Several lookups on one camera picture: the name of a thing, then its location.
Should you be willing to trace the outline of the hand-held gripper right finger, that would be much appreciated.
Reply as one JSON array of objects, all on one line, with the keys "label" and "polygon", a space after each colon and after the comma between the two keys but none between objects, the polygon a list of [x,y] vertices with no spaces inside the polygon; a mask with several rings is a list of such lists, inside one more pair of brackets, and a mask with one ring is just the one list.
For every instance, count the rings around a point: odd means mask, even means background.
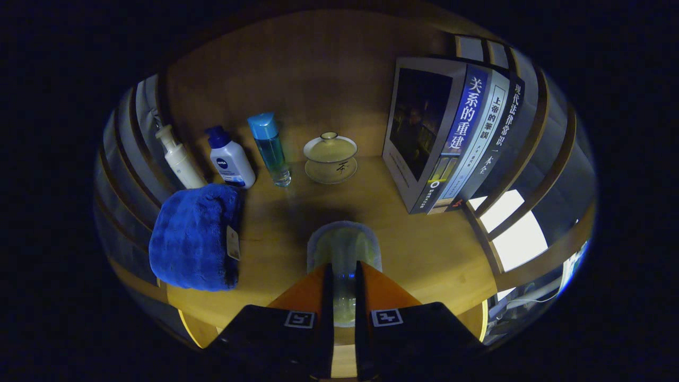
[{"label": "hand-held gripper right finger", "polygon": [[359,380],[450,380],[486,351],[442,302],[419,302],[362,261],[355,292]]}]

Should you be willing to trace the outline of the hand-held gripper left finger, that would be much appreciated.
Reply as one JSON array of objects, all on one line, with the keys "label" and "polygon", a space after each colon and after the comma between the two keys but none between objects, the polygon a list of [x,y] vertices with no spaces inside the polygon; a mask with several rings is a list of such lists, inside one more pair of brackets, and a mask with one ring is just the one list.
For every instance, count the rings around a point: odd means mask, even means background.
[{"label": "hand-held gripper left finger", "polygon": [[244,306],[206,353],[244,362],[260,380],[329,379],[333,328],[333,270],[323,264],[268,306]]}]

